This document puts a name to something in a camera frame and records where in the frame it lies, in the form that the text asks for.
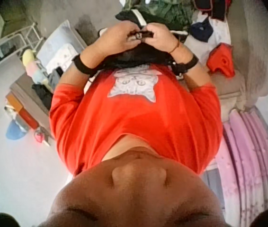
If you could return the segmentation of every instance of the forearm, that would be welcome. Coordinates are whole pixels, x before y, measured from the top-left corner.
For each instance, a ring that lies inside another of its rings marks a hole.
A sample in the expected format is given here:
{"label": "forearm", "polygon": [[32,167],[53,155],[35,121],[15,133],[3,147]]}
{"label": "forearm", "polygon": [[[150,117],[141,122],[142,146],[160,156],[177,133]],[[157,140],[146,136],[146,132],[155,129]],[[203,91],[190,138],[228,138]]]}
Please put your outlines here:
{"label": "forearm", "polygon": [[[96,68],[103,60],[104,56],[97,50],[93,44],[88,46],[81,54],[80,59],[85,66],[90,69]],[[80,72],[74,64],[72,64],[68,70],[62,75],[60,84],[71,84],[84,89],[90,75]]]}
{"label": "forearm", "polygon": [[[181,44],[175,51],[173,51],[171,55],[176,63],[187,64],[193,58],[193,53],[183,44]],[[189,90],[212,82],[210,75],[207,73],[204,66],[200,63],[189,69],[189,71],[184,75],[184,80]]]}

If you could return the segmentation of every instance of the red object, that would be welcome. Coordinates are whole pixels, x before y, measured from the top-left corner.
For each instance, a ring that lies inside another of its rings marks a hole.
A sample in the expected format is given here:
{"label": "red object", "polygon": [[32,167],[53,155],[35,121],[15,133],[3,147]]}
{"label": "red object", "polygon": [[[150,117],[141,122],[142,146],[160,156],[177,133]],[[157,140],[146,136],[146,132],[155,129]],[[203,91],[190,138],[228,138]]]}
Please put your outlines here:
{"label": "red object", "polygon": [[206,65],[211,72],[220,70],[227,78],[234,77],[235,71],[232,59],[232,46],[220,43],[210,52]]}
{"label": "red object", "polygon": [[19,115],[32,129],[38,128],[38,122],[24,108],[19,111]]}
{"label": "red object", "polygon": [[50,110],[57,152],[70,173],[99,164],[124,135],[200,174],[216,155],[220,103],[213,85],[188,92],[164,66],[103,71],[88,92],[59,84]]}
{"label": "red object", "polygon": [[45,135],[41,131],[36,131],[34,137],[39,143],[42,143],[45,140]]}

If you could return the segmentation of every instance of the hand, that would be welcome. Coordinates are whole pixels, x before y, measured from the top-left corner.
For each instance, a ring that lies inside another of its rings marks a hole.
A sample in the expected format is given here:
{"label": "hand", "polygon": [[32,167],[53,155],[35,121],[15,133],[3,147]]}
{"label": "hand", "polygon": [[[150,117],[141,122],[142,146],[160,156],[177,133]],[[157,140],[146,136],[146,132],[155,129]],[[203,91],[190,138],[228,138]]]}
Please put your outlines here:
{"label": "hand", "polygon": [[129,39],[132,31],[139,32],[140,28],[131,21],[120,22],[108,28],[93,45],[104,57],[133,49],[141,41]]}
{"label": "hand", "polygon": [[142,30],[154,33],[153,38],[145,38],[144,42],[155,47],[157,50],[169,53],[178,44],[177,38],[163,24],[150,23]]}

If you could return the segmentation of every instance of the black strap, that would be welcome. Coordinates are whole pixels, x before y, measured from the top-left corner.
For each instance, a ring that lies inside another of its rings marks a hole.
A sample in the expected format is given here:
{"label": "black strap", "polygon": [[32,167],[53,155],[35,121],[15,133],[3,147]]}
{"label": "black strap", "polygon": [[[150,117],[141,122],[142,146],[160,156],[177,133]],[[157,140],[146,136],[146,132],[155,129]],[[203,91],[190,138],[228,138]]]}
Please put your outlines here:
{"label": "black strap", "polygon": [[170,63],[170,66],[172,67],[174,74],[178,76],[180,73],[182,74],[187,73],[189,69],[197,65],[198,61],[199,59],[194,54],[192,60],[189,61],[187,64],[184,63],[177,64],[176,62],[173,61]]}
{"label": "black strap", "polygon": [[96,73],[97,73],[97,69],[90,69],[87,66],[84,65],[84,63],[82,63],[81,59],[80,59],[80,54],[76,55],[72,61],[74,62],[74,65],[76,66],[76,68],[87,75],[90,75],[90,77],[93,77]]}

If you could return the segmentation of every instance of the neck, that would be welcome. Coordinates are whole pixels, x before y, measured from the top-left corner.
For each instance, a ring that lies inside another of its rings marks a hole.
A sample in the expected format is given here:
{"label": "neck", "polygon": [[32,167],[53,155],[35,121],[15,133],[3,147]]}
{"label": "neck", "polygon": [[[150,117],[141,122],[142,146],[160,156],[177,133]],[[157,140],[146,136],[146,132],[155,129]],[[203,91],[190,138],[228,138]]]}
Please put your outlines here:
{"label": "neck", "polygon": [[106,161],[117,157],[129,150],[143,151],[151,154],[157,154],[157,152],[142,138],[127,134],[122,136],[113,147],[106,153],[102,161]]}

